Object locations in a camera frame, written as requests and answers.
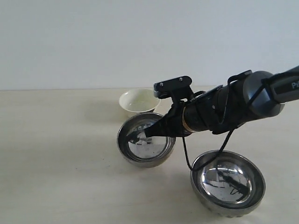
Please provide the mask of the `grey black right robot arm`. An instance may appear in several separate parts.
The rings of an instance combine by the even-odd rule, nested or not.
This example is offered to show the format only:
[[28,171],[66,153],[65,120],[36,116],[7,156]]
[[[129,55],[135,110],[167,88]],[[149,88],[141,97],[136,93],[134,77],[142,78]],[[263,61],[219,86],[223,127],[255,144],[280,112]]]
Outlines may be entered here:
[[243,124],[277,116],[299,98],[299,69],[278,74],[247,70],[226,85],[193,92],[192,79],[181,76],[154,84],[156,98],[171,98],[170,110],[145,129],[147,137],[186,137],[195,132],[221,134]]

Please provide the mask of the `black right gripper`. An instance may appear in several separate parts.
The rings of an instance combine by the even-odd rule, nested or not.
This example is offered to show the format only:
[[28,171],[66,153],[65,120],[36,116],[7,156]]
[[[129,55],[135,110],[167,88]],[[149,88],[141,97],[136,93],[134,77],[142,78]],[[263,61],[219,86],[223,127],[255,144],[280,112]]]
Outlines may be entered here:
[[146,137],[186,137],[182,124],[183,106],[172,104],[169,111],[153,125],[145,128]]

